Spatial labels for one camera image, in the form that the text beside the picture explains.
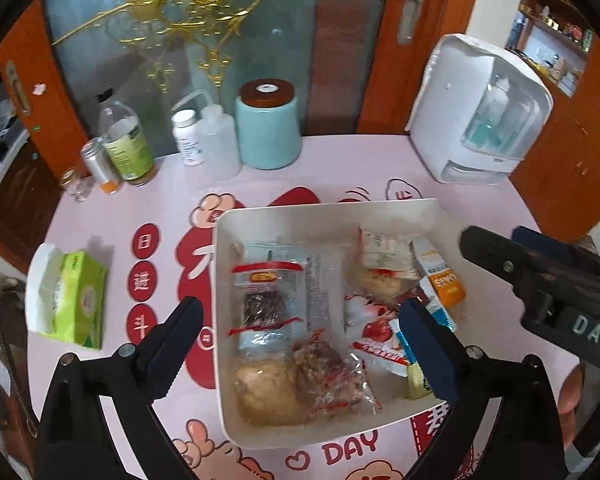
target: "printed tablecloth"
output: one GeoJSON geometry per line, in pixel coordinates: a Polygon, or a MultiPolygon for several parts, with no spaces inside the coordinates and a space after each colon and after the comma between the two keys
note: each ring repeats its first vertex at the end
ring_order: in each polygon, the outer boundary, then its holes
{"type": "MultiPolygon", "coordinates": [[[[95,189],[80,204],[62,197],[46,241],[65,252],[86,250],[109,268],[104,344],[96,352],[29,334],[29,383],[38,414],[63,353],[96,358],[111,355],[125,342],[138,343],[186,295],[200,298],[205,319],[211,319],[213,227],[229,209],[434,197],[467,224],[499,234],[509,235],[517,225],[537,228],[508,180],[497,186],[439,184],[402,136],[305,138],[301,156],[291,166],[277,171],[244,168],[220,183],[205,176],[204,165],[185,167],[179,155],[158,165],[158,175],[145,186],[125,186],[113,196],[95,189]]],[[[557,395],[577,358],[522,329],[523,307],[510,286],[486,276],[484,287],[498,330],[500,355],[494,357],[539,355],[557,395]]],[[[201,480],[399,480],[448,411],[441,404],[376,431],[302,449],[241,449],[220,427],[213,344],[213,327],[205,326],[169,394],[154,403],[167,433],[201,480]]],[[[110,399],[103,399],[103,409],[125,468],[144,478],[110,399]]],[[[490,404],[486,420],[493,420],[496,409],[495,402],[490,404]]],[[[459,476],[475,468],[487,436],[488,428],[481,428],[459,476]]]]}

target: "green tissue box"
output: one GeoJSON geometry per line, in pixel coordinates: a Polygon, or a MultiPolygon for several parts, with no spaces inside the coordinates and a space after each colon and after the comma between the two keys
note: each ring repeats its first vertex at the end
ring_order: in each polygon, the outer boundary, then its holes
{"type": "Polygon", "coordinates": [[[42,244],[27,276],[29,330],[87,348],[102,348],[107,269],[83,251],[64,254],[42,244]]]}

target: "glass panel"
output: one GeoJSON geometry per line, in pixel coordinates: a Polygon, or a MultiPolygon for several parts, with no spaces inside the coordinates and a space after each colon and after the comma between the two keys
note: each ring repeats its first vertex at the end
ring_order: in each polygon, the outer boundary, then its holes
{"type": "MultiPolygon", "coordinates": [[[[88,133],[96,135],[94,96],[113,86],[140,116],[154,156],[176,152],[171,107],[184,96],[205,89],[233,114],[240,86],[264,77],[294,85],[305,133],[354,132],[383,5],[45,0],[56,54],[88,133]],[[327,58],[336,61],[325,67],[327,58]]],[[[194,108],[202,105],[196,99],[194,108]]]]}

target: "white tray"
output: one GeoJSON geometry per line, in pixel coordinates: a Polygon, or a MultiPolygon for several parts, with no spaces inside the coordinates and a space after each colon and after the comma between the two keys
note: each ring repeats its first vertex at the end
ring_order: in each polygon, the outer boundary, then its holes
{"type": "MultiPolygon", "coordinates": [[[[385,381],[373,381],[382,409],[375,415],[345,415],[328,423],[316,422],[304,426],[253,428],[238,412],[232,370],[236,361],[236,343],[226,334],[232,327],[232,268],[238,263],[236,243],[248,242],[338,242],[355,240],[363,225],[378,232],[424,234],[451,266],[467,291],[463,308],[464,319],[458,322],[456,335],[464,345],[477,344],[487,354],[491,343],[493,315],[480,291],[485,279],[494,279],[479,267],[462,258],[458,238],[465,224],[446,214],[433,198],[390,202],[349,202],[336,204],[297,205],[234,209],[218,219],[214,234],[215,287],[213,323],[216,329],[214,365],[222,428],[226,436],[246,449],[301,447],[334,440],[341,436],[363,433],[404,420],[424,412],[441,401],[433,395],[418,400],[393,399],[396,391],[404,391],[405,379],[391,376],[385,381]]],[[[332,319],[342,319],[342,313],[332,319]]],[[[334,327],[344,333],[344,327],[334,327]]]]}

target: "bottle cap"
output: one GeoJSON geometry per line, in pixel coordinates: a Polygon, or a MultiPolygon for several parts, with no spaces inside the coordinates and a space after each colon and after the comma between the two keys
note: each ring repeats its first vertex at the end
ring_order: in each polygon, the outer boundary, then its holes
{"type": "Polygon", "coordinates": [[[113,95],[113,88],[110,86],[103,93],[98,94],[96,97],[99,103],[103,103],[113,95]]]}
{"type": "Polygon", "coordinates": [[[222,105],[205,106],[200,113],[203,119],[219,119],[223,114],[222,105]]]}
{"type": "Polygon", "coordinates": [[[180,110],[171,116],[171,123],[176,128],[191,126],[196,122],[196,113],[193,110],[180,110]]]}

